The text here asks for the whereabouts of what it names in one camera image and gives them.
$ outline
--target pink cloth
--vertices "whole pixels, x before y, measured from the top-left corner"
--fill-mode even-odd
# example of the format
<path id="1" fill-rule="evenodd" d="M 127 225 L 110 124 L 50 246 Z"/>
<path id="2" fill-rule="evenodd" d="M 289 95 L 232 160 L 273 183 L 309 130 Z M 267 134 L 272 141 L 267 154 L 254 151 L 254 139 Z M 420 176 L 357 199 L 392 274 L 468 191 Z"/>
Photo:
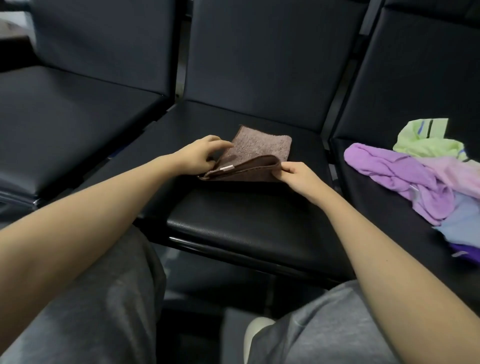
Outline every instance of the pink cloth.
<path id="1" fill-rule="evenodd" d="M 480 199 L 480 169 L 454 157 L 417 158 L 455 191 Z"/>
<path id="2" fill-rule="evenodd" d="M 432 225 L 440 225 L 455 208 L 452 189 L 408 154 L 354 143 L 345 150 L 344 159 L 361 174 L 412 201 L 412 208 Z"/>

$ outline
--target pile of cloths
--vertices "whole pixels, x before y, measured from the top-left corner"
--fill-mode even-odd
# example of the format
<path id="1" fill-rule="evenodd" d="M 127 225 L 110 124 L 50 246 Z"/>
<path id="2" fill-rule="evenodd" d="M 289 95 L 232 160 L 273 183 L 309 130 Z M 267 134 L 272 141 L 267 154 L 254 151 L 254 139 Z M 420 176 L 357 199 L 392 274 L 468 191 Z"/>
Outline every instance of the pile of cloths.
<path id="1" fill-rule="evenodd" d="M 440 231 L 453 257 L 480 264 L 480 163 L 445 139 L 448 119 L 409 121 L 393 150 L 354 143 L 344 159 L 361 174 L 412 201 Z"/>

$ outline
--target purple cloth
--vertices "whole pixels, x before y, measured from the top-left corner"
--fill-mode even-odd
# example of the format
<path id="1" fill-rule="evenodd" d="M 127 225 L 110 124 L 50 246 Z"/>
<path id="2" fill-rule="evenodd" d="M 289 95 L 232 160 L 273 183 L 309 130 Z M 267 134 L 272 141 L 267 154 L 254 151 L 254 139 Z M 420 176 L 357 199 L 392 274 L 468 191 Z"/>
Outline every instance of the purple cloth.
<path id="1" fill-rule="evenodd" d="M 470 262 L 480 264 L 480 249 L 470 245 L 460 245 L 449 243 L 450 247 L 455 250 L 453 256 L 469 260 Z"/>
<path id="2" fill-rule="evenodd" d="M 408 154 L 354 143 L 343 156 L 361 174 L 412 201 L 412 208 L 432 225 L 440 225 L 455 208 L 452 189 Z"/>

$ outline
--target black chair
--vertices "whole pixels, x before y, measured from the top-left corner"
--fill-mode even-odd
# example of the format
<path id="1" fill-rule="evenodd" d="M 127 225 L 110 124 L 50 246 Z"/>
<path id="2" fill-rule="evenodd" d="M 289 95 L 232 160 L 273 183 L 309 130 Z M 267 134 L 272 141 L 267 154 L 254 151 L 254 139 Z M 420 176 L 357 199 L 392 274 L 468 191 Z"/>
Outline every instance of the black chair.
<path id="1" fill-rule="evenodd" d="M 185 100 L 81 188 L 241 124 L 293 138 L 289 160 L 331 184 L 319 131 L 367 4 L 349 0 L 195 0 Z M 327 217 L 281 183 L 164 186 L 137 224 L 198 254 L 334 285 L 353 271 Z"/>
<path id="2" fill-rule="evenodd" d="M 452 258 L 442 235 L 411 209 L 411 202 L 359 174 L 343 159 L 354 142 L 391 149 L 409 120 L 448 117 L 445 137 L 464 142 L 468 155 L 479 160 L 480 49 L 475 45 L 480 29 L 475 24 L 480 22 L 456 12 L 460 1 L 444 2 L 443 8 L 437 7 L 441 12 L 434 12 L 430 3 L 386 2 L 330 144 L 350 202 L 479 309 L 479 269 Z M 463 9 L 471 14 L 468 7 Z"/>
<path id="3" fill-rule="evenodd" d="M 35 208 L 78 186 L 165 113 L 179 8 L 176 0 L 31 1 L 39 64 L 0 73 L 0 202 Z"/>

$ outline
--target brown towel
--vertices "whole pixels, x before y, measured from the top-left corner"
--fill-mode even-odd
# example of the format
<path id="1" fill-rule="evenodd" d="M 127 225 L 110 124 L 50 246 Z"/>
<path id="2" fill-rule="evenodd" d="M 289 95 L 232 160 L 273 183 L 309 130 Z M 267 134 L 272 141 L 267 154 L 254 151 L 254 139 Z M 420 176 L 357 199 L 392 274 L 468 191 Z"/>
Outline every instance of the brown towel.
<path id="1" fill-rule="evenodd" d="M 200 177 L 204 181 L 276 182 L 273 170 L 280 170 L 290 153 L 292 138 L 270 135 L 241 126 L 214 168 Z"/>

